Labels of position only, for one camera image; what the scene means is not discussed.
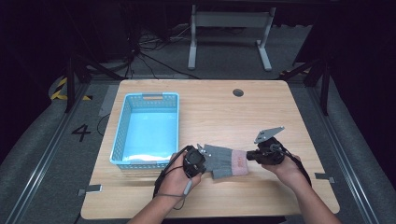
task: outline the metal frame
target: metal frame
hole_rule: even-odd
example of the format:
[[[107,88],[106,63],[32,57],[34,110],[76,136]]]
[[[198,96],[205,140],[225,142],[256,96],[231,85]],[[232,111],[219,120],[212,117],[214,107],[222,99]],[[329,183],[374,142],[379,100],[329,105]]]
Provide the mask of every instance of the metal frame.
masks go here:
[[[191,45],[188,68],[195,69],[197,38],[196,27],[252,27],[263,28],[261,40],[257,40],[257,48],[262,58],[265,71],[272,70],[265,43],[270,33],[271,25],[275,16],[276,8],[271,7],[269,12],[215,12],[197,11],[196,5],[192,5],[191,11]]]
[[[363,186],[361,181],[359,180],[358,176],[356,175],[351,162],[342,146],[334,127],[332,126],[332,122],[330,121],[327,115],[324,115],[321,112],[321,105],[322,102],[319,100],[319,96],[316,93],[313,87],[307,88],[309,97],[314,104],[314,108],[319,115],[322,124],[325,127],[327,134],[329,135],[332,145],[333,145],[333,153],[335,158],[340,165],[341,171],[344,174],[346,182],[349,186],[349,190],[355,199],[356,205],[359,207],[361,211],[361,216],[364,219],[365,223],[379,223],[376,213],[370,204],[366,193],[364,192]]]
[[[62,120],[56,129],[54,135],[52,136],[47,148],[41,157],[38,165],[33,170],[32,174],[29,177],[29,181],[26,183],[26,186],[23,192],[20,195],[20,198],[14,205],[11,213],[9,214],[6,223],[20,223],[23,215],[25,214],[30,202],[33,200],[35,193],[41,185],[42,180],[48,169],[50,168],[50,164],[55,157],[62,137],[64,136],[64,132],[71,120],[74,117],[77,107],[79,103],[82,101],[82,98],[87,91],[89,85],[86,83],[82,83],[77,91],[76,101],[73,101],[74,105],[69,109],[69,111],[64,113]]]

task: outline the blue plastic basket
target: blue plastic basket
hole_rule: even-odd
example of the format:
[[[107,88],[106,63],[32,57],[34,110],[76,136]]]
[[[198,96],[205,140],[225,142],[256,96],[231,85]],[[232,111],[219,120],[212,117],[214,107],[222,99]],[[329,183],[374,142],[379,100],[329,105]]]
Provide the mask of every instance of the blue plastic basket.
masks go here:
[[[128,93],[110,161],[121,169],[161,169],[178,150],[178,94]]]

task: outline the pink cuff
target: pink cuff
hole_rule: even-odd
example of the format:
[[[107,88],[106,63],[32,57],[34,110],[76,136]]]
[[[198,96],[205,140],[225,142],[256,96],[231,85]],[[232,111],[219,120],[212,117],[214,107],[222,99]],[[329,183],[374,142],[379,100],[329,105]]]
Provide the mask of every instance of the pink cuff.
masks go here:
[[[247,175],[248,163],[246,151],[233,150],[231,156],[231,168],[233,175]]]

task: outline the gray glove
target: gray glove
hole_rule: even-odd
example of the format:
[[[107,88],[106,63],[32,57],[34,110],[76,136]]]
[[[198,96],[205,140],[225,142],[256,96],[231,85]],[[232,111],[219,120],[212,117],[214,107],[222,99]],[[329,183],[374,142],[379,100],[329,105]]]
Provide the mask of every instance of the gray glove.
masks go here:
[[[208,172],[213,173],[213,179],[248,174],[246,151],[210,145],[205,145],[203,150],[211,155],[205,157],[204,166]]]

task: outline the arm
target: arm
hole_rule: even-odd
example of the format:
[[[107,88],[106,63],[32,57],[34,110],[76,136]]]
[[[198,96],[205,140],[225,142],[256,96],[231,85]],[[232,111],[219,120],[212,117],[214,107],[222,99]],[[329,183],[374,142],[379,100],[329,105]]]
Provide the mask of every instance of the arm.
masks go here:
[[[291,188],[297,197],[305,223],[341,223],[306,181],[297,165],[286,157],[279,165],[262,165]]]
[[[154,197],[139,213],[136,214],[136,216],[129,220],[128,224],[161,223],[169,212],[184,199],[183,197],[163,196],[183,195],[184,189],[189,182],[189,179],[183,170],[184,156],[185,154],[180,155],[180,157],[178,157],[169,168],[169,171],[158,190],[158,196]],[[192,179],[191,189],[201,182],[201,175],[202,174],[198,174]]]

